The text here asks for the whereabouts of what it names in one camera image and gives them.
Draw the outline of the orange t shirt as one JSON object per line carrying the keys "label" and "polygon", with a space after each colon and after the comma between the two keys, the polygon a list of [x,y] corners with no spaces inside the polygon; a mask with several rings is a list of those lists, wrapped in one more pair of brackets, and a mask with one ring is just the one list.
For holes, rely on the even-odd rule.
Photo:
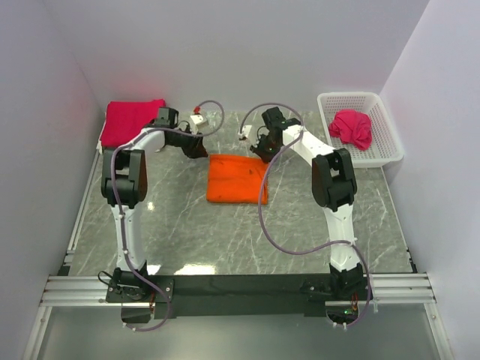
{"label": "orange t shirt", "polygon": [[206,199],[210,203],[255,204],[262,190],[261,204],[268,203],[268,182],[261,187],[268,164],[258,158],[234,154],[210,156]]}

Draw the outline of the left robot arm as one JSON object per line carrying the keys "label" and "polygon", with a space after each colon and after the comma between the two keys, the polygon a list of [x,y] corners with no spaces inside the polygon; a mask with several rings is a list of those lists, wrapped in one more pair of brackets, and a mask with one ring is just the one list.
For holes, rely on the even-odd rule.
{"label": "left robot arm", "polygon": [[142,245],[142,203],[148,193],[147,157],[166,146],[180,148],[190,159],[206,158],[201,129],[209,124],[196,107],[182,127],[179,112],[161,107],[157,117],[144,125],[133,139],[103,150],[100,192],[115,223],[117,265],[110,276],[109,291],[141,299],[153,291]]}

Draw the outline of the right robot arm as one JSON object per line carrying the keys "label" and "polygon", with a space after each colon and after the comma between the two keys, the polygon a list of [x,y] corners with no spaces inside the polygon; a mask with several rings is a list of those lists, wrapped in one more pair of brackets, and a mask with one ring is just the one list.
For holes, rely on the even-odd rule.
{"label": "right robot arm", "polygon": [[325,214],[329,247],[330,291],[338,298],[349,298],[367,286],[364,259],[356,247],[353,229],[353,203],[357,192],[350,153],[336,149],[305,129],[298,118],[287,119],[279,107],[267,109],[262,120],[268,131],[250,150],[271,167],[287,149],[293,150],[311,168],[313,198]]}

